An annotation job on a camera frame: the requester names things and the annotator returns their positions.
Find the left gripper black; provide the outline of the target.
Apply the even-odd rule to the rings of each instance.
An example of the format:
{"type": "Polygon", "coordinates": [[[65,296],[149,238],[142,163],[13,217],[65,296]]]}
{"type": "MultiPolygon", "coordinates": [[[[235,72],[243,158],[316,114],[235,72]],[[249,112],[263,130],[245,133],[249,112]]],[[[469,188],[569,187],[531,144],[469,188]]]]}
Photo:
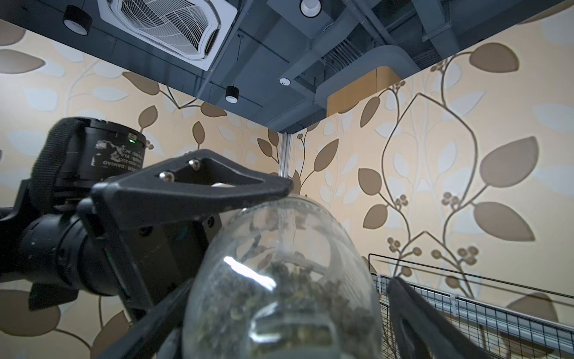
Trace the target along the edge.
{"type": "Polygon", "coordinates": [[[197,275],[222,228],[216,213],[279,200],[293,187],[289,178],[211,150],[100,182],[76,208],[87,232],[78,259],[82,286],[119,296],[130,317],[141,320],[197,275]]]}

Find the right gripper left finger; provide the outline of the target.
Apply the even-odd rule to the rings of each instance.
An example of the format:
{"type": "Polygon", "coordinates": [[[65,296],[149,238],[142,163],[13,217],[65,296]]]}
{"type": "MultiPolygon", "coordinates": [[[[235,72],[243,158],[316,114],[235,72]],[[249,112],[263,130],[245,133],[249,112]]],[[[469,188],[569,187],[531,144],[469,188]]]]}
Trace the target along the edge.
{"type": "Polygon", "coordinates": [[[191,279],[177,287],[100,358],[181,358],[182,326],[191,279]]]}

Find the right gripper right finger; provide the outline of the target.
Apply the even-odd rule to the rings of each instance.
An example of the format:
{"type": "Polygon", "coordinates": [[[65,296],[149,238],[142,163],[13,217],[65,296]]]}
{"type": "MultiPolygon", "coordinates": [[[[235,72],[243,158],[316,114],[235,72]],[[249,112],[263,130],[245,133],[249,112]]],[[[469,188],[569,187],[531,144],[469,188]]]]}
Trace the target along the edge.
{"type": "Polygon", "coordinates": [[[387,287],[390,319],[402,358],[489,358],[407,282],[392,278],[387,287]]]}

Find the jar with beige lid back-right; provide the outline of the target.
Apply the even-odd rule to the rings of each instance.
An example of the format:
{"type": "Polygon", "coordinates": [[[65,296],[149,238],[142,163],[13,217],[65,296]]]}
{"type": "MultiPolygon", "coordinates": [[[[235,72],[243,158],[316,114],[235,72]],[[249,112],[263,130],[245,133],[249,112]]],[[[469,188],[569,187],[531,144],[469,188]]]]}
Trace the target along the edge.
{"type": "Polygon", "coordinates": [[[379,358],[369,268],[306,197],[243,209],[215,237],[186,306],[184,358],[379,358]]]}

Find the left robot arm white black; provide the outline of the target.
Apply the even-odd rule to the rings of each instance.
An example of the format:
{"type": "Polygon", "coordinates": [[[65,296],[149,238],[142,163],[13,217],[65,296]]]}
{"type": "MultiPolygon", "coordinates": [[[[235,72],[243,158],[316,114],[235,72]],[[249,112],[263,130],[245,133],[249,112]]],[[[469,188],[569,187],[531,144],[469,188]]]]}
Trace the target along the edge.
{"type": "Polygon", "coordinates": [[[193,278],[218,215],[286,197],[290,179],[211,150],[144,166],[142,133],[95,118],[49,131],[15,204],[1,210],[1,280],[32,285],[28,309],[117,296],[142,318],[193,278]]]}

